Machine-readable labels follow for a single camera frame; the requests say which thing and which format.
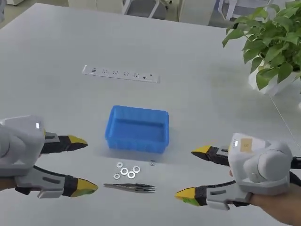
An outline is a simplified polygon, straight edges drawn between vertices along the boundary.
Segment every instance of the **hand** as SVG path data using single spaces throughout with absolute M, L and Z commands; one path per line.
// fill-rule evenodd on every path
M 0 178 L 0 191 L 5 189 L 14 188 L 16 183 L 12 178 Z
M 290 184 L 290 189 L 287 193 L 275 196 L 253 194 L 250 204 L 260 207 L 281 223 L 301 226 L 300 186 Z

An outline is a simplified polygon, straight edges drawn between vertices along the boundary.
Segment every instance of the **yellow fingertip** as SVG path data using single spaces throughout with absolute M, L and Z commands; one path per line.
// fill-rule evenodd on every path
M 203 147 L 199 147 L 199 148 L 193 150 L 192 153 L 193 153 L 193 152 L 207 153 L 210 147 L 211 147 L 210 145 L 206 145 L 206 146 L 203 146 Z
M 69 137 L 69 140 L 72 144 L 75 144 L 75 143 L 80 143 L 80 144 L 86 144 L 87 145 L 87 142 L 81 138 L 78 138 L 76 136 L 73 136 L 73 135 L 68 135 Z
M 190 187 L 184 190 L 181 190 L 175 194 L 175 198 L 182 200 L 183 202 L 190 203 L 195 206 L 199 206 L 197 200 L 195 200 L 195 188 Z
M 71 195 L 71 197 L 78 197 L 85 194 L 92 194 L 97 191 L 98 186 L 84 179 L 78 179 L 77 190 Z

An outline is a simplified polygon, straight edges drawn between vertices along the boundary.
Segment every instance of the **chair leg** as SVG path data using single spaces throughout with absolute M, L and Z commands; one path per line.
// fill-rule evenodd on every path
M 151 13 L 149 15 L 149 18 L 152 18 L 154 16 L 154 14 L 155 14 L 155 12 L 156 12 L 159 4 L 160 4 L 160 0 L 156 0 L 156 4 L 155 4 L 154 8 L 152 9 L 152 11 L 151 11 Z
M 238 0 L 230 0 L 226 20 L 229 21 L 232 18 L 237 1 Z
M 126 14 L 127 14 L 128 9 L 130 8 L 131 3 L 132 3 L 132 0 L 126 0 L 124 6 L 123 6 L 123 8 L 122 8 L 122 11 L 121 11 L 121 13 L 122 13 L 123 15 L 126 15 Z
M 218 11 L 224 17 L 224 15 L 222 13 L 222 6 L 223 6 L 223 4 L 224 4 L 224 0 L 219 0 L 219 2 L 218 2 Z

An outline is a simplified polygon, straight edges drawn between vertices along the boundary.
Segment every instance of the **white power strip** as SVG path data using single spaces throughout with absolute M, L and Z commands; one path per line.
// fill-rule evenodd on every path
M 127 80 L 135 80 L 135 81 L 147 81 L 147 82 L 159 82 L 159 76 L 151 73 L 137 73 L 137 72 L 130 72 L 126 70 L 111 70 L 108 68 L 96 68 L 85 66 L 83 71 L 85 75 L 93 75 L 93 76 L 101 76 L 101 77 L 108 77 L 108 78 L 116 78 L 116 79 L 127 79 Z

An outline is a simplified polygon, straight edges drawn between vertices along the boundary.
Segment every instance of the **orange sticker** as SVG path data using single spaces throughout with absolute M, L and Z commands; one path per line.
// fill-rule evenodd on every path
M 252 152 L 252 138 L 242 138 L 240 140 L 240 152 Z

